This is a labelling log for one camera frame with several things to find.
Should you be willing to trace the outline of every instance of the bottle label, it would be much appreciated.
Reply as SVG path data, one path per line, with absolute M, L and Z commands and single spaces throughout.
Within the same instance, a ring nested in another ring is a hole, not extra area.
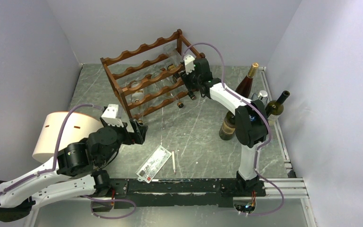
M 271 114 L 269 117 L 268 117 L 268 121 L 269 122 L 275 122 L 278 118 L 279 118 L 280 115 L 273 115 Z
M 225 134 L 228 134 L 228 135 L 232 135 L 234 133 L 236 129 L 235 128 L 232 128 L 230 127 L 226 122 L 225 120 L 223 120 L 223 124 L 222 124 L 222 131 L 225 133 Z

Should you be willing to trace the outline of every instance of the wire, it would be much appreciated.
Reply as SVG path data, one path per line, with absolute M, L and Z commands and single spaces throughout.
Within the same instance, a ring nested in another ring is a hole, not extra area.
M 6 192 L 12 190 L 12 189 L 15 189 L 15 188 L 19 187 L 24 182 L 26 182 L 26 181 L 28 181 L 28 180 L 36 177 L 36 176 L 39 176 L 41 174 L 50 173 L 50 172 L 55 171 L 55 169 L 56 169 L 56 163 L 57 163 L 57 158 L 58 158 L 58 152 L 59 152 L 59 145 L 61 144 L 62 134 L 63 134 L 63 131 L 65 130 L 66 122 L 68 121 L 70 115 L 73 112 L 75 112 L 78 108 L 81 108 L 81 107 L 92 107 L 92 108 L 95 108 L 95 109 L 104 111 L 104 108 L 102 108 L 100 106 L 97 106 L 97 105 L 94 105 L 94 104 L 80 104 L 80 105 L 77 105 L 77 106 L 73 107 L 71 110 L 69 110 L 68 114 L 66 115 L 65 119 L 62 122 L 62 125 L 61 125 L 60 130 L 59 130 L 59 134 L 58 134 L 58 139 L 56 140 L 55 151 L 53 153 L 53 165 L 52 165 L 52 169 L 45 169 L 43 171 L 37 171 L 34 174 L 28 175 L 28 176 L 26 176 L 26 177 L 18 180 L 17 182 L 14 182 L 12 185 L 10 185 L 7 188 L 3 189 L 0 192 L 0 196 L 2 194 L 5 194 Z
M 115 198 L 115 189 L 112 188 L 112 200 Z
M 103 169 L 103 168 L 107 167 L 111 162 L 113 162 L 115 160 L 115 158 L 117 157 L 118 153 L 119 153 L 119 150 L 116 151 L 115 156 L 109 162 L 107 162 L 106 165 L 104 165 L 103 167 L 99 167 L 99 168 L 100 169 Z
M 221 55 L 221 53 L 220 53 L 220 51 L 215 47 L 215 46 L 213 46 L 212 44 L 209 44 L 209 43 L 196 43 L 196 44 L 192 44 L 192 45 L 190 45 L 189 47 L 187 47 L 187 49 L 183 52 L 183 58 L 184 58 L 184 55 L 186 54 L 186 52 L 191 48 L 191 47 L 193 47 L 193 46 L 195 46 L 195 45 L 207 45 L 207 46 L 210 46 L 210 47 L 212 47 L 218 54 L 219 54 L 219 57 L 220 57 L 220 61 L 221 61 L 221 63 L 222 63 L 222 78 L 221 78 L 221 81 L 222 81 L 222 86 L 223 86 L 223 88 L 227 91 L 227 92 L 229 92 L 231 95 L 233 95 L 235 98 L 237 98 L 237 99 L 239 99 L 241 102 L 244 102 L 245 104 L 247 104 L 251 109 L 253 109 L 257 114 L 258 114 L 258 116 L 261 118 L 261 120 L 264 122 L 264 124 L 265 124 L 265 126 L 266 126 L 266 128 L 267 128 L 267 131 L 268 131 L 268 139 L 265 141 L 265 142 L 263 142 L 262 144 L 260 144 L 258 147 L 257 147 L 257 149 L 255 150 L 255 158 L 254 158 L 254 171 L 255 171 L 255 173 L 260 177 L 260 178 L 262 178 L 264 181 L 266 181 L 266 182 L 268 182 L 268 183 L 270 183 L 272 186 L 274 186 L 278 191 L 279 191 L 279 193 L 280 193 L 280 196 L 282 197 L 282 201 L 280 202 L 280 205 L 277 207 L 277 208 L 275 208 L 275 209 L 273 209 L 273 210 L 271 210 L 271 211 L 268 211 L 268 212 L 263 212 L 263 213 L 258 213 L 258 214 L 248 214 L 248 215 L 251 215 L 251 216 L 263 216 L 263 215 L 268 215 L 268 214 L 272 214 L 272 213 L 274 213 L 274 212 L 276 212 L 276 211 L 278 211 L 278 210 L 280 210 L 281 208 L 282 208 L 282 206 L 284 205 L 284 203 L 285 203 L 285 197 L 284 197 L 284 195 L 283 195 L 283 193 L 282 193 L 282 190 L 280 190 L 280 188 L 278 187 L 278 186 L 276 186 L 276 184 L 274 184 L 273 182 L 271 182 L 270 180 L 268 180 L 267 178 L 265 178 L 264 176 L 262 176 L 261 174 L 259 174 L 259 172 L 258 172 L 258 169 L 257 169 L 257 166 L 258 166 L 258 152 L 259 152 L 259 149 L 261 149 L 261 147 L 263 147 L 263 146 L 265 146 L 265 145 L 267 145 L 268 143 L 270 143 L 270 141 L 272 140 L 272 131 L 271 131 L 271 129 L 270 129 L 270 126 L 269 126 L 269 123 L 268 123 L 268 121 L 266 120 L 266 118 L 261 114 L 261 112 L 257 109 L 257 108 L 255 108 L 251 103 L 249 103 L 248 101 L 246 101 L 245 99 L 243 99 L 243 98 L 240 98 L 240 96 L 237 94 L 237 93 L 235 93 L 234 91 L 232 91 L 232 90 L 230 90 L 230 89 L 228 89 L 227 87 L 225 87 L 225 62 L 223 61 L 223 57 L 222 57 L 222 55 Z
M 94 215 L 95 217 L 97 218 L 102 218 L 102 219 L 121 219 L 121 218 L 126 218 L 130 215 L 132 215 L 135 211 L 136 211 L 136 208 L 137 208 L 137 205 L 135 204 L 135 202 L 131 201 L 131 200 L 125 200 L 125 199 L 113 199 L 113 200 L 100 200 L 100 199 L 96 199 L 96 198 L 92 198 L 92 197 L 89 197 L 87 195 L 83 195 L 83 197 L 89 199 L 89 200 L 92 200 L 92 201 L 95 201 L 95 202 L 127 202 L 127 203 L 130 203 L 131 205 L 133 205 L 133 210 L 128 213 L 128 214 L 125 214 L 125 215 L 122 215 L 122 216 L 119 216 L 119 217 L 105 217 L 105 216 L 101 216 L 101 215 L 97 215 L 94 213 L 94 210 L 93 210 L 93 205 L 91 203 L 91 214 Z

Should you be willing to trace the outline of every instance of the green wine bottle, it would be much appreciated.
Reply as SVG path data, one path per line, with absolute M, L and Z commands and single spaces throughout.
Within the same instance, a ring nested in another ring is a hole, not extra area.
M 270 124 L 273 124 L 279 116 L 283 113 L 285 107 L 283 106 L 283 103 L 286 101 L 286 99 L 290 96 L 290 92 L 283 91 L 283 93 L 280 95 L 280 97 L 275 101 L 270 101 L 267 106 L 265 107 L 265 112 L 268 116 L 268 122 Z

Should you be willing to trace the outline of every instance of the paper towel roll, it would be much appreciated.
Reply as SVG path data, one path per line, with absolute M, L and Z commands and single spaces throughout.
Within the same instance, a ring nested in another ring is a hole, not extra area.
M 33 158 L 41 163 L 45 163 L 53 156 L 59 130 L 68 112 L 54 112 L 46 116 L 43 129 L 35 146 Z M 102 128 L 102 124 L 82 113 L 72 113 L 66 123 L 60 140 L 59 150 L 67 147 L 70 143 L 79 142 L 82 138 L 87 138 L 92 132 Z

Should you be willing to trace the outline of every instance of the brown wine bottle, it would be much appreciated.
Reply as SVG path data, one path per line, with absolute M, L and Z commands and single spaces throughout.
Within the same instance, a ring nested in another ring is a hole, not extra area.
M 240 82 L 239 86 L 236 88 L 236 93 L 239 95 L 248 98 L 250 96 L 252 80 L 257 74 L 257 69 L 259 65 L 258 63 L 253 63 L 251 65 L 250 70 L 247 73 L 247 76 Z M 222 126 L 219 130 L 219 137 L 223 140 L 231 140 L 234 136 L 234 131 L 236 130 L 235 119 L 232 112 L 227 112 L 226 117 L 223 119 Z
M 256 62 L 251 65 L 251 68 L 248 71 L 247 76 L 240 82 L 239 86 L 237 86 L 237 88 L 236 88 L 237 94 L 239 94 L 245 98 L 250 97 L 252 80 L 253 80 L 255 74 L 257 74 L 258 67 L 259 67 L 259 65 Z

